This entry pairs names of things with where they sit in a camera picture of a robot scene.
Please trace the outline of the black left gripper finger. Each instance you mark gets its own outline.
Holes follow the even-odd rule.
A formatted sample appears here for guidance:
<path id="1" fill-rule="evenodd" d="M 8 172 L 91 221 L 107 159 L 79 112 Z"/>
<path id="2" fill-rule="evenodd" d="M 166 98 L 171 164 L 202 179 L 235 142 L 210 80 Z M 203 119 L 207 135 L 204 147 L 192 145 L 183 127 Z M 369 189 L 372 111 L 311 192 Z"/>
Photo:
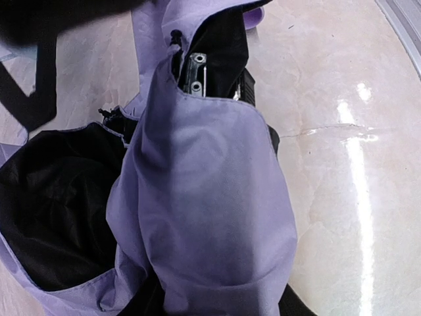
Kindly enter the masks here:
<path id="1" fill-rule="evenodd" d="M 246 68 L 235 83 L 235 100 L 243 101 L 256 107 L 255 80 Z"/>

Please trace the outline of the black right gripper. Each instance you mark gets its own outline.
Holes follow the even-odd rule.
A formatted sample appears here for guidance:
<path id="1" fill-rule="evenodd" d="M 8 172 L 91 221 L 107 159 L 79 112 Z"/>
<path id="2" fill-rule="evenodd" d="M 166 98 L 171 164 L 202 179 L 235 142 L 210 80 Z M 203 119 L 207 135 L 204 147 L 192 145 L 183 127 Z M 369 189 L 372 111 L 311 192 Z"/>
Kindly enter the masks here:
<path id="1" fill-rule="evenodd" d="M 1 127 L 76 126 L 137 91 L 140 1 L 2 1 Z"/>

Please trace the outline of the lilac folding umbrella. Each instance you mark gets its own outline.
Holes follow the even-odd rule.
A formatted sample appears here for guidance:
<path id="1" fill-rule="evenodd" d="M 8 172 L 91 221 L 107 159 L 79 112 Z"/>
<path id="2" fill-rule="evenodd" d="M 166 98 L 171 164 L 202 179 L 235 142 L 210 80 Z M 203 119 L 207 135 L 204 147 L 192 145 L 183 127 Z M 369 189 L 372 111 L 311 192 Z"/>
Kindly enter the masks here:
<path id="1" fill-rule="evenodd" d="M 47 315 L 284 313 L 297 229 L 279 138 L 235 100 L 260 6 L 142 4 L 139 95 L 3 148 L 1 262 Z"/>

